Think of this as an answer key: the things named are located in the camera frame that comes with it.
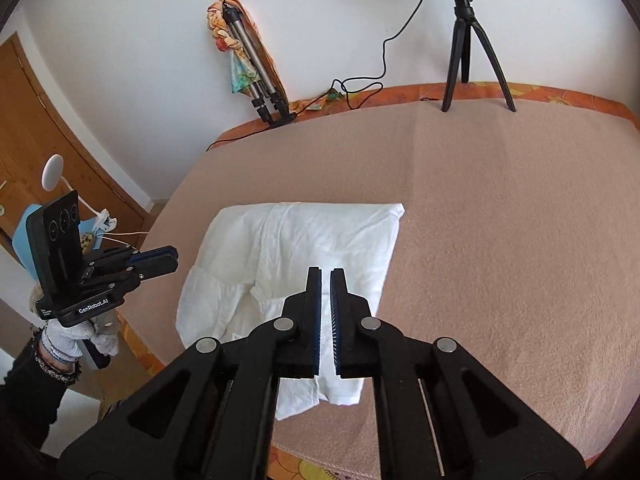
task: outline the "cloth on chair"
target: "cloth on chair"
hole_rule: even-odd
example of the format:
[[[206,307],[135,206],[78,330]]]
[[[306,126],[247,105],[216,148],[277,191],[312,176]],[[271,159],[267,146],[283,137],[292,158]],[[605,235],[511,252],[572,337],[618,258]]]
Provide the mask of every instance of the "cloth on chair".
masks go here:
[[[280,316],[287,296],[305,290],[309,267],[322,269],[320,375],[281,380],[276,418],[304,412],[320,400],[357,404],[362,379],[335,375],[329,274],[344,268],[349,291],[375,315],[391,260],[401,204],[278,203],[221,210],[204,237],[182,288],[175,327],[185,347],[212,336],[249,335]]]

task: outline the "gloved hand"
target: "gloved hand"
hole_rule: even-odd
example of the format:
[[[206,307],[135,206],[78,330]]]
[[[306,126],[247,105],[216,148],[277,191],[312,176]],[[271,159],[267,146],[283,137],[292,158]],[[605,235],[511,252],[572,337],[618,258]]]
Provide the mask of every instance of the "gloved hand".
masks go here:
[[[57,319],[51,319],[42,330],[40,341],[42,346],[55,359],[62,363],[74,363],[82,355],[78,342],[89,339],[98,352],[104,355],[118,354],[118,336],[96,334],[89,321],[83,321],[71,328],[60,325]]]

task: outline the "metal pivot screw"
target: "metal pivot screw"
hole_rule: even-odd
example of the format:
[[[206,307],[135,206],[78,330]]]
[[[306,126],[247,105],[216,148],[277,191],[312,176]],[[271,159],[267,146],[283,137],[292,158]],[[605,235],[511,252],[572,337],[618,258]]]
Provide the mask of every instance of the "metal pivot screw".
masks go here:
[[[382,322],[377,317],[363,317],[360,320],[360,324],[366,330],[377,330],[382,325]]]
[[[446,352],[447,354],[450,354],[456,348],[458,348],[458,343],[453,341],[453,339],[451,339],[450,337],[443,337],[441,339],[438,339],[436,346],[438,347],[438,350],[440,350],[441,352]]]
[[[201,354],[209,354],[213,352],[217,346],[218,343],[216,343],[216,340],[212,337],[203,337],[196,343],[196,350]]]
[[[273,327],[281,332],[286,332],[293,328],[293,320],[290,317],[279,317],[273,322]]]

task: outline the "white lamp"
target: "white lamp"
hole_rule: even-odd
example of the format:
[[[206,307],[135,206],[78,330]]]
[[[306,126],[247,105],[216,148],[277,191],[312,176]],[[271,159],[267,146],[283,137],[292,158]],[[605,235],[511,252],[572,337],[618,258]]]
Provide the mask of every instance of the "white lamp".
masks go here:
[[[74,189],[69,184],[68,180],[62,176],[62,170],[65,167],[65,159],[61,155],[51,155],[47,163],[42,170],[42,188],[44,191],[53,191],[60,181],[64,182],[69,190]],[[85,200],[78,194],[78,200],[82,202],[89,211],[96,215],[94,231],[101,230],[104,232],[113,231],[116,228],[118,221],[115,218],[109,216],[109,212],[103,209],[101,212],[97,212],[91,207]]]

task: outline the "black tripod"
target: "black tripod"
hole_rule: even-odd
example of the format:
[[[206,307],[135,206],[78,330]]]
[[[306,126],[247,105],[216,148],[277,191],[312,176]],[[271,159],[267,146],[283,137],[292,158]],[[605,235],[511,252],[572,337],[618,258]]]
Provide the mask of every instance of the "black tripod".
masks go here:
[[[451,106],[451,100],[453,99],[453,91],[456,87],[456,79],[458,78],[458,67],[460,66],[460,60],[462,59],[462,82],[469,82],[469,66],[471,62],[471,28],[476,31],[480,43],[484,47],[484,51],[491,62],[491,66],[494,67],[495,75],[502,88],[502,93],[507,101],[507,106],[512,112],[516,111],[507,80],[504,78],[504,73],[500,68],[498,57],[495,55],[494,48],[489,42],[484,28],[481,27],[478,20],[476,20],[476,14],[471,7],[473,0],[455,0],[456,1],[456,25],[453,29],[453,44],[451,45],[451,60],[449,61],[449,75],[447,76],[447,87],[444,92],[444,99],[442,101],[442,111],[446,112]]]

